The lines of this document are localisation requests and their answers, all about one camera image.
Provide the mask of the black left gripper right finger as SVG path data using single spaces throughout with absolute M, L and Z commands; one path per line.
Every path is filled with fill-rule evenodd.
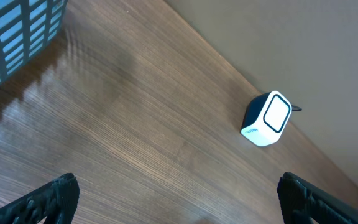
M 285 224 L 358 224 L 358 210 L 291 172 L 280 178 L 277 193 Z

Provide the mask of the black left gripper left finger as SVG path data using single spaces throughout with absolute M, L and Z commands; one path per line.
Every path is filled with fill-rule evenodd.
M 0 208 L 0 224 L 70 224 L 80 196 L 76 177 L 66 173 Z

